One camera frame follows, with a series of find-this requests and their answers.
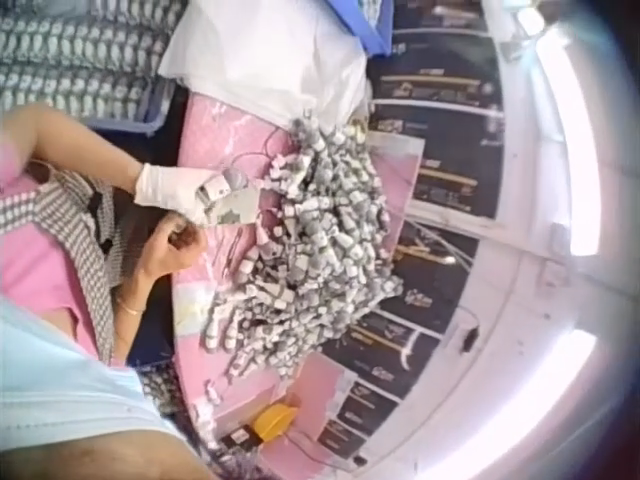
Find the white glove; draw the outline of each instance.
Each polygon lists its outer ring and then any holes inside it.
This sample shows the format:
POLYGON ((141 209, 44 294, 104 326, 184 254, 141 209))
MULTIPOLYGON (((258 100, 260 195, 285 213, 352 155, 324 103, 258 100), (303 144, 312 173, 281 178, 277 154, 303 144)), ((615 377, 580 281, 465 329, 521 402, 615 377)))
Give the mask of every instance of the white glove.
POLYGON ((160 167, 144 164, 136 183, 135 203, 160 207, 180 213, 198 226, 207 226, 210 220, 208 205, 197 195, 201 186, 206 187, 209 202, 227 196, 232 188, 224 175, 211 170, 187 167, 160 167))

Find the light blue shirt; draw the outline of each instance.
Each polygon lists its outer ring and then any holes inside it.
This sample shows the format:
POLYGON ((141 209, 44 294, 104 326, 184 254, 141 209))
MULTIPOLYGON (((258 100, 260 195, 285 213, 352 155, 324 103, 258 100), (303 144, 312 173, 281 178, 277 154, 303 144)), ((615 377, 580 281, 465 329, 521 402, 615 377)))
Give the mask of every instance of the light blue shirt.
POLYGON ((182 438, 135 371, 107 367, 0 296, 0 451, 128 430, 182 438))

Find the bracelet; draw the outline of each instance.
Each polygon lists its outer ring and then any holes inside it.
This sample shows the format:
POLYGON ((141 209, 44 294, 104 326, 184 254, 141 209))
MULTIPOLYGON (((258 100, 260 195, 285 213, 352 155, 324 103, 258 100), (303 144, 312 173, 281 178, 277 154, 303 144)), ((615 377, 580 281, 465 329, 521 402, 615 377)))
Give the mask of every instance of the bracelet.
POLYGON ((133 308, 130 308, 129 306, 127 306, 127 304, 124 303, 124 301, 120 298, 119 295, 116 295, 116 303, 120 305, 120 308, 122 308, 129 315, 142 315, 144 313, 144 309, 134 310, 133 308))

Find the bare hand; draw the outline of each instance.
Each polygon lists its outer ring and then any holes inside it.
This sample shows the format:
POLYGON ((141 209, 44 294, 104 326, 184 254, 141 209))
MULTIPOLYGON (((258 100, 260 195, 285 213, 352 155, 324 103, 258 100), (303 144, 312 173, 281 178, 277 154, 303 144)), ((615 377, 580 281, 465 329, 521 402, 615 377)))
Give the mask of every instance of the bare hand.
POLYGON ((192 266, 207 249, 205 231, 184 217, 167 214, 147 240, 138 260, 138 269, 151 279, 184 270, 192 266))

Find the pink shirt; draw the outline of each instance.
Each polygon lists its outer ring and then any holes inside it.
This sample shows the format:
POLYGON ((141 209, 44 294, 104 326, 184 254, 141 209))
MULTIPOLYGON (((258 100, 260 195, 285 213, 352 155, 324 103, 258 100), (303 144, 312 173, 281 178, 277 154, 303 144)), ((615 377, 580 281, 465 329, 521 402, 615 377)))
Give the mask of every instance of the pink shirt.
MULTIPOLYGON (((30 192, 38 184, 20 171, 13 146, 0 136, 0 198, 30 192)), ((36 225, 0 237, 2 294, 36 315, 66 308, 76 320, 76 341, 98 357, 91 317, 75 267, 65 250, 36 225)))

